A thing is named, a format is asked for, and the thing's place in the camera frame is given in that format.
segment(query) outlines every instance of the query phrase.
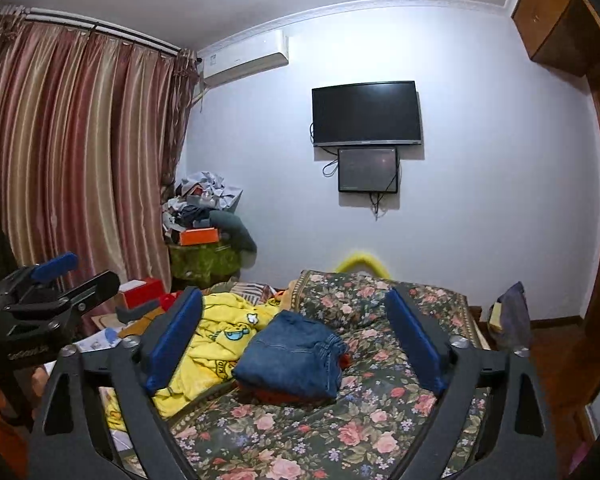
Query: bedroom wall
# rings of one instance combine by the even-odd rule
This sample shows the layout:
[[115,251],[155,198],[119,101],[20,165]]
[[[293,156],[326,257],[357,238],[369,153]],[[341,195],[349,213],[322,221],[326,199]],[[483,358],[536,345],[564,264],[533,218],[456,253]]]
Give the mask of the bedroom wall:
[[[394,278],[487,306],[517,280],[534,319],[586,307],[600,244],[600,142],[586,85],[528,60],[510,18],[445,7],[356,10],[285,27],[288,66],[211,89],[179,173],[242,186],[258,244],[242,276],[283,286],[351,251]],[[415,80],[424,145],[401,149],[377,221],[338,193],[309,140],[311,88]]]

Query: small monitor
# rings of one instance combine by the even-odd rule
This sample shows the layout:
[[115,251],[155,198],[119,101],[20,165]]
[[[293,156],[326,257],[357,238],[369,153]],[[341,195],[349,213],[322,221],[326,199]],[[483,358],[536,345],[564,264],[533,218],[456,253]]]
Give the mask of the small monitor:
[[338,190],[368,193],[398,192],[398,150],[382,148],[340,148]]

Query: folded jeans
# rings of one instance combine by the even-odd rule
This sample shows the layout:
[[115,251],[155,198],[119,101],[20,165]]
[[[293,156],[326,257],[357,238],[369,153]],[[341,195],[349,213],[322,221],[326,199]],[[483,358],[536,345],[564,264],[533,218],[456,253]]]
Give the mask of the folded jeans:
[[233,375],[251,388],[334,399],[342,379],[338,361],[346,351],[344,341],[322,323],[285,310],[251,339]]

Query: wall-mounted air conditioner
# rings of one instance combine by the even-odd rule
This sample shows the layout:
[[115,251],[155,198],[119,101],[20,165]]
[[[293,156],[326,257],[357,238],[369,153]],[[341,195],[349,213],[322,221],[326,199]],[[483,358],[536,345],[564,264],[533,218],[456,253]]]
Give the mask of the wall-mounted air conditioner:
[[205,85],[218,86],[270,68],[289,64],[282,30],[272,30],[226,46],[205,57]]

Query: curtain rod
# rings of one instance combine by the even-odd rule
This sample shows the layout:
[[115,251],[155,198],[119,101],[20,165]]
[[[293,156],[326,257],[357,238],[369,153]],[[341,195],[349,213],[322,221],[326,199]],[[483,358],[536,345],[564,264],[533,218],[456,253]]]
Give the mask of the curtain rod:
[[121,27],[115,23],[103,22],[90,18],[89,16],[81,16],[80,14],[72,14],[62,10],[39,9],[32,7],[27,9],[25,19],[32,22],[57,23],[58,25],[69,25],[71,27],[86,28],[89,30],[95,29],[98,32],[104,32],[123,40],[129,40],[134,43],[143,44],[155,50],[159,50],[169,56],[176,56],[179,47],[167,43],[163,40],[158,40],[142,32],[132,30],[131,28]]

